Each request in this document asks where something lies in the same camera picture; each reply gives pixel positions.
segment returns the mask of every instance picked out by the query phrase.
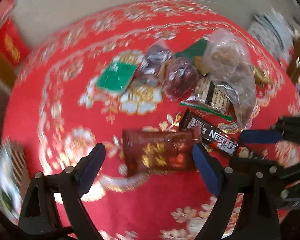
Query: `plastic bag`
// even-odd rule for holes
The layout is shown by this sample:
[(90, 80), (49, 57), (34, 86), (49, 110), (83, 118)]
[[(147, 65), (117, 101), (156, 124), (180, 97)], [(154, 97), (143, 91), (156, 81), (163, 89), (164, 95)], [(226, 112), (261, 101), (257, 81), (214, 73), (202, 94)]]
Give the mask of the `plastic bag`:
[(211, 109), (223, 115), (230, 105), (230, 101), (223, 90), (214, 85), (210, 76), (200, 78), (193, 92), (184, 102), (194, 105), (196, 108)]
[(164, 41), (156, 41), (146, 52), (138, 69), (137, 76), (158, 76), (162, 64), (173, 55)]
[(234, 106), (240, 130), (248, 123), (256, 102), (256, 84), (245, 42), (225, 29), (210, 36), (203, 57), (213, 83), (224, 90)]
[(187, 131), (122, 131), (127, 177), (148, 171), (194, 171), (192, 147), (201, 143), (200, 127)]
[(191, 61), (185, 57), (179, 57), (167, 66), (162, 90), (169, 101), (177, 101), (198, 78), (198, 71)]

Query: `clear plastic bag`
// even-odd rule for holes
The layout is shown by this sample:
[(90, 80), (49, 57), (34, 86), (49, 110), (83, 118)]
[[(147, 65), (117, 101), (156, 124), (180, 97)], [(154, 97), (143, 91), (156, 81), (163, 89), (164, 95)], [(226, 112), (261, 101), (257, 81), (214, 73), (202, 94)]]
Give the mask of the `clear plastic bag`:
[(240, 130), (248, 123), (256, 102), (256, 84), (245, 42), (225, 29), (210, 36), (203, 57), (213, 83), (223, 89), (234, 106)]
[(198, 71), (191, 61), (185, 57), (179, 57), (167, 66), (162, 90), (169, 101), (177, 101), (198, 78)]
[(220, 114), (225, 114), (230, 105), (223, 90), (214, 85), (209, 75), (199, 79), (191, 95), (184, 102), (186, 105), (192, 104), (199, 109), (207, 108)]
[(151, 75), (158, 76), (162, 64), (172, 58), (172, 51), (164, 41), (156, 41), (150, 46), (141, 62), (137, 76)]

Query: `brown snack wrapper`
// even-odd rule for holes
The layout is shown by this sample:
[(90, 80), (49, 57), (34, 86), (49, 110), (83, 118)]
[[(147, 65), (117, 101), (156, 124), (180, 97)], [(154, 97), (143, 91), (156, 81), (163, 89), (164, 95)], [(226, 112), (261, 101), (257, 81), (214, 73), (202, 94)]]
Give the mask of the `brown snack wrapper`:
[(194, 126), (199, 126), (201, 129), (202, 142), (209, 145), (212, 148), (220, 150), (230, 156), (254, 158), (254, 152), (250, 151), (246, 147), (239, 147), (239, 142), (224, 133), (219, 128), (209, 124), (201, 117), (197, 116), (189, 109), (185, 112), (183, 118), (180, 121), (179, 128), (181, 130), (187, 130)]
[(273, 84), (272, 79), (266, 74), (262, 69), (257, 66), (253, 66), (253, 75), (256, 84), (264, 83), (264, 84)]
[(193, 63), (194, 63), (194, 66), (197, 68), (197, 70), (203, 76), (208, 74), (211, 71), (211, 69), (203, 63), (203, 56), (193, 57)]
[(146, 171), (194, 171), (192, 146), (202, 142), (200, 128), (180, 132), (122, 131), (127, 177)]

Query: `red tablecloth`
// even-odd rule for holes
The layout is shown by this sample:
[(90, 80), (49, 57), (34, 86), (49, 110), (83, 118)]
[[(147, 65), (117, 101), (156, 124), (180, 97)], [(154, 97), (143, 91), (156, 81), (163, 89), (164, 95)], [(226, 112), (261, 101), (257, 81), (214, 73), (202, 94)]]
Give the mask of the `red tablecloth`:
[[(140, 63), (156, 40), (182, 51), (218, 28), (242, 37), (252, 62), (269, 71), (274, 85), (258, 88), (250, 125), (268, 129), (282, 115), (300, 115), (300, 98), (279, 64), (246, 31), (191, 0), (153, 0), (118, 6), (85, 17), (51, 35), (28, 57), (12, 91), (3, 137), (21, 142), (30, 176), (59, 173), (104, 143), (106, 160), (90, 192), (83, 196), (92, 221), (105, 239), (193, 239), (216, 199), (198, 172), (138, 174), (126, 179), (122, 129), (172, 131), (186, 110), (170, 103), (160, 87), (127, 90), (119, 98), (97, 90), (100, 72), (113, 60)], [(196, 111), (238, 136), (236, 122)], [(289, 166), (300, 161), (300, 146), (261, 145), (268, 158)], [(223, 163), (218, 152), (211, 153)], [(242, 196), (229, 223), (230, 233)], [(59, 195), (56, 200), (61, 203)], [(64, 225), (68, 224), (58, 204)]]

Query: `wrapper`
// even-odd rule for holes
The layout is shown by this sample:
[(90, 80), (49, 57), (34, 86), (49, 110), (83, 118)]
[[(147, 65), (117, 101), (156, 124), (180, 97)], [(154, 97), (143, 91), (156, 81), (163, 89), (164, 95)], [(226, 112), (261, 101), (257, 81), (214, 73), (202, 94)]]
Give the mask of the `wrapper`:
[(157, 77), (162, 64), (172, 58), (172, 51), (164, 41), (156, 41), (146, 52), (137, 71), (137, 76), (149, 75)]
[(216, 30), (210, 36), (203, 62), (211, 69), (213, 83), (232, 102), (239, 129), (243, 130), (256, 102), (256, 84), (244, 41), (225, 29)]
[(191, 95), (185, 101), (182, 101), (182, 103), (201, 110), (207, 108), (224, 115), (230, 105), (230, 100), (226, 97), (223, 90), (211, 82), (209, 76), (205, 76), (197, 82)]
[(192, 127), (200, 127), (202, 142), (206, 149), (208, 145), (229, 156), (249, 159), (259, 157), (255, 152), (240, 144), (239, 141), (187, 109), (180, 121), (179, 128), (187, 130), (192, 129)]
[(193, 57), (193, 63), (203, 76), (211, 71), (210, 68), (203, 63), (203, 56)]
[(269, 77), (268, 73), (264, 72), (257, 66), (253, 66), (253, 75), (256, 84), (273, 84), (272, 79)]
[(192, 147), (202, 142), (200, 128), (180, 132), (124, 130), (123, 154), (127, 176), (146, 171), (194, 171)]
[(169, 101), (179, 100), (199, 78), (197, 69), (185, 57), (173, 60), (165, 72), (162, 90)]
[(119, 96), (130, 84), (137, 65), (123, 62), (111, 62), (97, 81), (97, 87), (105, 92)]

